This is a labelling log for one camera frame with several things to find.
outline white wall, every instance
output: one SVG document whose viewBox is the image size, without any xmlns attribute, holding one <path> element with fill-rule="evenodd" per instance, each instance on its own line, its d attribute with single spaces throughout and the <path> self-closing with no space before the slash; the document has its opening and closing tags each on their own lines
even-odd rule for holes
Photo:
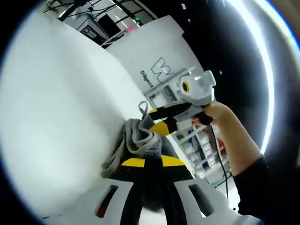
<svg viewBox="0 0 300 225">
<path fill-rule="evenodd" d="M 100 46 L 33 13 L 6 55 L 0 143 L 7 173 L 40 216 L 62 211 L 100 179 L 101 163 L 144 96 Z"/>
</svg>

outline gray cloth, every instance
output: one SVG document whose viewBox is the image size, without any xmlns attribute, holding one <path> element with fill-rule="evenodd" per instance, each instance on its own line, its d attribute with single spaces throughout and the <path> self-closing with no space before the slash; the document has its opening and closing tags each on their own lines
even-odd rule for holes
<svg viewBox="0 0 300 225">
<path fill-rule="evenodd" d="M 142 104 L 145 104 L 145 110 L 141 108 Z M 125 122 L 113 154 L 102 164 L 101 176 L 103 178 L 109 178 L 113 174 L 124 155 L 129 154 L 140 158 L 161 158 L 163 154 L 178 158 L 166 137 L 149 131 L 154 122 L 147 114 L 147 102 L 141 102 L 139 109 L 142 113 L 142 119 L 129 119 Z"/>
</svg>

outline light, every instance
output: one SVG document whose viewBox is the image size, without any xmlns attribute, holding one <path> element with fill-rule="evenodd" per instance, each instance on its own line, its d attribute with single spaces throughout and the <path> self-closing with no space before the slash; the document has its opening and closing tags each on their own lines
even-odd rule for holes
<svg viewBox="0 0 300 225">
<path fill-rule="evenodd" d="M 265 134 L 264 134 L 262 147 L 261 147 L 261 153 L 263 154 L 266 151 L 270 139 L 272 125 L 273 125 L 273 118 L 274 118 L 275 93 L 274 93 L 274 78 L 273 78 L 271 61 L 270 61 L 267 47 L 265 45 L 265 41 L 263 39 L 262 32 L 254 17 L 250 14 L 250 12 L 247 10 L 247 8 L 245 7 L 245 5 L 241 0 L 227 0 L 227 1 L 239 12 L 240 16 L 248 26 L 253 36 L 253 39 L 257 44 L 259 52 L 262 56 L 264 69 L 267 76 L 269 108 L 268 108 L 267 126 L 265 129 Z"/>
</svg>

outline hand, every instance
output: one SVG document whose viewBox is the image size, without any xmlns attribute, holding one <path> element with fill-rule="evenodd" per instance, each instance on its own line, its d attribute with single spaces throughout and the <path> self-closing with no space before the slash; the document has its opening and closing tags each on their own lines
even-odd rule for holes
<svg viewBox="0 0 300 225">
<path fill-rule="evenodd" d="M 224 104 L 217 101 L 213 101 L 207 107 L 205 107 L 204 112 L 213 118 L 211 125 L 219 125 L 222 121 L 226 120 L 228 114 L 231 110 Z M 192 117 L 193 125 L 201 125 L 200 121 L 197 118 Z"/>
</svg>

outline black sleeve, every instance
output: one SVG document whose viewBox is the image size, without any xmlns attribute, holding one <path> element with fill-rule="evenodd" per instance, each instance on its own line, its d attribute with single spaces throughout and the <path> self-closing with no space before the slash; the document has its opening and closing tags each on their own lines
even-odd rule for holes
<svg viewBox="0 0 300 225">
<path fill-rule="evenodd" d="M 280 213 L 277 187 L 264 157 L 233 179 L 240 195 L 240 214 L 269 221 L 274 214 Z"/>
</svg>

